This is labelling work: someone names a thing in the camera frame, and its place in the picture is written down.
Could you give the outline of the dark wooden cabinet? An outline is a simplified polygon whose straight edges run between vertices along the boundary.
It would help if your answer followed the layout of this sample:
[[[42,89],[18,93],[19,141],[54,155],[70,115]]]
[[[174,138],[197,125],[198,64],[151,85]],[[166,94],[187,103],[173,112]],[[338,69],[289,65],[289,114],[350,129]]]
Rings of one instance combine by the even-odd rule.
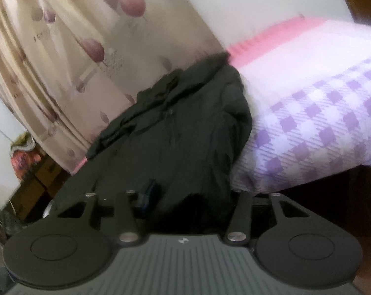
[[[69,177],[66,170],[45,156],[25,175],[4,210],[13,213],[24,224],[38,221]]]

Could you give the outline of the black jacket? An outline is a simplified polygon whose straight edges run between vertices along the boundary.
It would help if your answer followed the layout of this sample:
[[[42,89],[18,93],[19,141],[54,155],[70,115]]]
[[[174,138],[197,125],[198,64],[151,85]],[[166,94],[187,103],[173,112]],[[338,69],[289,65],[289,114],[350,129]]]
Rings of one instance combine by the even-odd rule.
[[[155,216],[195,203],[222,208],[229,174],[253,121],[227,53],[176,69],[141,91],[134,105],[99,134],[86,163],[55,195],[53,209],[94,192],[110,199],[135,191]]]

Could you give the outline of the beige tulip print curtain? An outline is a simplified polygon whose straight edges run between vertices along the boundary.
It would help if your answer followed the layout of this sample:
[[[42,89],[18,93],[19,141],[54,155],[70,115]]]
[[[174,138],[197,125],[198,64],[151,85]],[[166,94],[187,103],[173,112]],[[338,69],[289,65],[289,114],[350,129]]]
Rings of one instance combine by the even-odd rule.
[[[222,49],[188,0],[0,0],[0,99],[72,171],[138,92]]]

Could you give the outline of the pink purple checked bed blanket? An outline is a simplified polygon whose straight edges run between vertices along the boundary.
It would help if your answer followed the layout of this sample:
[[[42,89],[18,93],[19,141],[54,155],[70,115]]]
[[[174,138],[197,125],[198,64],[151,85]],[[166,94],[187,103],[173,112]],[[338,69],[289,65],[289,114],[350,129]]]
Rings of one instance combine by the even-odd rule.
[[[229,54],[253,119],[233,189],[277,192],[371,165],[371,26],[295,17]]]

